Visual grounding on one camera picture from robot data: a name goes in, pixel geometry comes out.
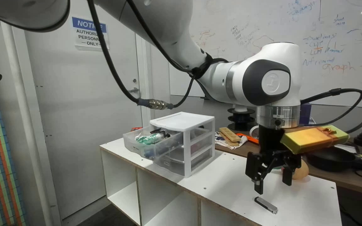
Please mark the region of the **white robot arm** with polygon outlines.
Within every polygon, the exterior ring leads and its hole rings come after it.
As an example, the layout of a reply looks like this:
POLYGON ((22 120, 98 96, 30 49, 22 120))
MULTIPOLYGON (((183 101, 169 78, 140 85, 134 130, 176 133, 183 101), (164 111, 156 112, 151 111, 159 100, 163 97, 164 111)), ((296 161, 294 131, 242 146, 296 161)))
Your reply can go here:
POLYGON ((299 123, 301 68, 296 44, 266 44, 245 61, 228 62, 211 57, 192 41, 192 0, 85 2, 103 52, 108 48, 98 9, 156 47, 172 67, 188 74, 211 100, 254 106, 260 152, 247 157, 245 175, 254 182, 256 192, 262 191, 264 179, 277 166, 283 169, 283 182, 291 184, 300 159, 283 147, 281 137, 299 123))

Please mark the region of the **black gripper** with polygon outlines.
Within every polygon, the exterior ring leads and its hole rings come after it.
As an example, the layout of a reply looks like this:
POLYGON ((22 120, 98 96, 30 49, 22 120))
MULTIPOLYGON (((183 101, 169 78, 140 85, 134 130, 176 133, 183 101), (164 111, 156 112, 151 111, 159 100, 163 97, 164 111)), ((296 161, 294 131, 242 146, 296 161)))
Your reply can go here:
POLYGON ((300 156, 293 155, 280 144, 284 130, 257 127, 259 152, 246 155, 245 175, 254 179, 254 190, 261 195, 264 191, 264 179, 275 167, 283 167, 283 182, 291 185, 295 169, 301 166, 300 156))

